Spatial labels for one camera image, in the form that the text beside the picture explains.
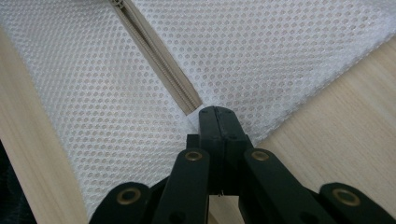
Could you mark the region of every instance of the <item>zipper teeth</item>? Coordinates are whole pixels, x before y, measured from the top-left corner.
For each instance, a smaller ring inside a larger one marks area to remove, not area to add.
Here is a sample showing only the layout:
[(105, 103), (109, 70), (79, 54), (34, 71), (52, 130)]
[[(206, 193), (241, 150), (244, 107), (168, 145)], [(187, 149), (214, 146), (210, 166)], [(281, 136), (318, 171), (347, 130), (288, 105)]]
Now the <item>zipper teeth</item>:
[(152, 61), (157, 64), (158, 68), (169, 81), (174, 91), (177, 92), (183, 103), (190, 111), (195, 110), (200, 104), (194, 101), (193, 97), (191, 97), (174, 72), (172, 72), (171, 67), (168, 65), (158, 49), (155, 48), (153, 41), (149, 38), (149, 35), (143, 28), (139, 19), (134, 15), (131, 7), (123, 0), (112, 0), (112, 4), (116, 7), (116, 10), (119, 11), (120, 18), (125, 26), (127, 26), (127, 28), (133, 33), (134, 37), (136, 37), (137, 41), (139, 41), (140, 45), (144, 48)]

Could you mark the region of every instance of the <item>honeycomb mesh texture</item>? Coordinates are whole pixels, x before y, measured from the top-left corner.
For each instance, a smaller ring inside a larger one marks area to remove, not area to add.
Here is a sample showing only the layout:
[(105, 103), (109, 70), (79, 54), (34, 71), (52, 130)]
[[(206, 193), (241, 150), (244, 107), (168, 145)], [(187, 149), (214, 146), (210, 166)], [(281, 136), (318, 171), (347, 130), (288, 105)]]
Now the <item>honeycomb mesh texture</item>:
[(169, 175), (193, 133), (107, 1), (2, 1), (90, 217), (118, 184)]
[(396, 1), (133, 0), (204, 105), (257, 144), (396, 29)]
[[(205, 105), (254, 143), (395, 33), (395, 2), (134, 1)], [(67, 153), (90, 217), (121, 182), (169, 174), (194, 129), (107, 0), (8, 0), (0, 24)]]

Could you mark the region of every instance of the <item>zipper pull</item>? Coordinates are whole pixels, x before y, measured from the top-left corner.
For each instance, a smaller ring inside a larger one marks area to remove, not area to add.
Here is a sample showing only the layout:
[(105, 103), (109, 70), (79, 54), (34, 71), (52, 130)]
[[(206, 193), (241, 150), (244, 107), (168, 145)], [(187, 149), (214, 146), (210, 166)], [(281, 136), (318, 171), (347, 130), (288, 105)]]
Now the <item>zipper pull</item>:
[(111, 0), (111, 3), (114, 7), (118, 7), (119, 9), (122, 9), (124, 7), (123, 0)]

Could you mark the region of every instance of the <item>wooden table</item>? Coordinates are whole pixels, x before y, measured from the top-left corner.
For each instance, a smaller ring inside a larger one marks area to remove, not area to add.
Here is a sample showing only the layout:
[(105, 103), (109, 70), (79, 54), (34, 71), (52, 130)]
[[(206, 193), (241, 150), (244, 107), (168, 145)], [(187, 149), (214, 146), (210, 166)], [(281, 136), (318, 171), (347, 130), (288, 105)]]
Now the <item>wooden table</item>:
[[(0, 139), (39, 223), (86, 223), (66, 155), (23, 62), (0, 29)], [(396, 37), (260, 144), (301, 183), (354, 186), (396, 217)], [(236, 197), (210, 197), (209, 223), (243, 223)]]

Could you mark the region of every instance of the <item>black fabric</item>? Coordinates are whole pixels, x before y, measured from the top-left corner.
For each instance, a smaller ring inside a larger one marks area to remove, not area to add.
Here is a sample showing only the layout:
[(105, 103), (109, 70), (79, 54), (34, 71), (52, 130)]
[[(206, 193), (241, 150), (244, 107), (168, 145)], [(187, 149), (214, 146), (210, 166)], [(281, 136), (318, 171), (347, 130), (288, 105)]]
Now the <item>black fabric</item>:
[(0, 142), (0, 224), (34, 224), (35, 217)]

